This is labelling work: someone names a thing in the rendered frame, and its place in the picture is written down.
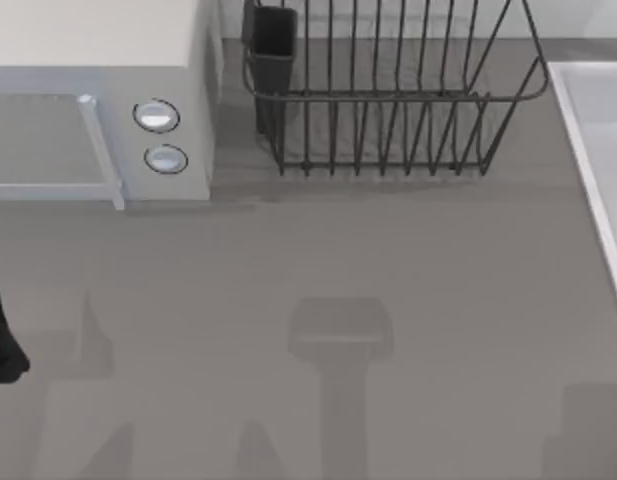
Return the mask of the white sink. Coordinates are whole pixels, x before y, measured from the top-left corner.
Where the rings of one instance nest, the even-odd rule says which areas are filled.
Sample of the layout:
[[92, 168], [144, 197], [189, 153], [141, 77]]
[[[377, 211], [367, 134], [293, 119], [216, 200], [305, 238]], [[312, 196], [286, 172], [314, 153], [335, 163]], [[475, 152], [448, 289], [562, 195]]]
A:
[[617, 298], [617, 61], [548, 67]]

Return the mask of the large round microwave knob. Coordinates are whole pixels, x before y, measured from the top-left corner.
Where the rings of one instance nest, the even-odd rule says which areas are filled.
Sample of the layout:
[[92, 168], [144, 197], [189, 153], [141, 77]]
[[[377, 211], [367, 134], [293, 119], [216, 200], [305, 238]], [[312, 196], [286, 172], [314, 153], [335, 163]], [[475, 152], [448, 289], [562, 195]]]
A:
[[170, 102], [158, 98], [135, 104], [132, 117], [140, 128], [156, 134], [175, 130], [181, 121], [177, 108]]

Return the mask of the black cutlery holder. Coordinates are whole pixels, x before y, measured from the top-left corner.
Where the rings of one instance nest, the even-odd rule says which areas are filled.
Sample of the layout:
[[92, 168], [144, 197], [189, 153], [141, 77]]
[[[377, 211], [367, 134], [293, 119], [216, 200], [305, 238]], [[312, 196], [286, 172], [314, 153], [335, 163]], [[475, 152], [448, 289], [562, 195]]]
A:
[[257, 133], [274, 135], [278, 102], [290, 89], [297, 48], [298, 12], [244, 0], [242, 44], [252, 79]]

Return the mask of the microwave oven door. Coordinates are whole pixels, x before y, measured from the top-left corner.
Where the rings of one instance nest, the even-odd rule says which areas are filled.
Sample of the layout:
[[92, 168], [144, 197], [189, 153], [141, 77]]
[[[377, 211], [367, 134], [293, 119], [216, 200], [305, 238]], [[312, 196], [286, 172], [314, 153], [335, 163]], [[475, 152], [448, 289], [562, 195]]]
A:
[[112, 203], [76, 100], [97, 99], [123, 182], [107, 138], [107, 92], [94, 67], [0, 65], [0, 201]]

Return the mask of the pale microwave oven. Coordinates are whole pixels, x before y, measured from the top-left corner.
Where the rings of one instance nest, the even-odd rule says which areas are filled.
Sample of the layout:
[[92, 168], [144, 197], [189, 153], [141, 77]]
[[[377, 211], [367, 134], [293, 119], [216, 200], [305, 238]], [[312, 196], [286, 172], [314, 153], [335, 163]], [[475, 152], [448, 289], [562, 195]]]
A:
[[[218, 0], [0, 0], [0, 65], [105, 74], [106, 132], [126, 205], [210, 198], [224, 70]], [[133, 106], [153, 98], [177, 108], [175, 130], [135, 123]], [[146, 166], [144, 152], [162, 144], [187, 154], [182, 173]]]

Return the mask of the small round microwave knob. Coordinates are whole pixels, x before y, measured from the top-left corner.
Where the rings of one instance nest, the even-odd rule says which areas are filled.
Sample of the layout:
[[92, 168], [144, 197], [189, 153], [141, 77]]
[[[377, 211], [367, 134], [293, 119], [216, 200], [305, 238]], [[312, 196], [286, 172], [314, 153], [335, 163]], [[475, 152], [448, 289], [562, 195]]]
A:
[[143, 160], [148, 168], [160, 175], [180, 174], [189, 164], [187, 154], [171, 144], [162, 144], [147, 149]]

